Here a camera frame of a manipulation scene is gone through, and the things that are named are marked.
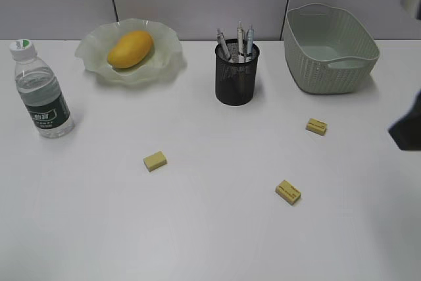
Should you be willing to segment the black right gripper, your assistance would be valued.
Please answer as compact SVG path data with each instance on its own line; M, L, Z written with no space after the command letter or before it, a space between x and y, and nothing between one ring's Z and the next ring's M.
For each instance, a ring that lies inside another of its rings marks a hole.
M389 129L389 135L402 151L420 151L420 93L409 112Z

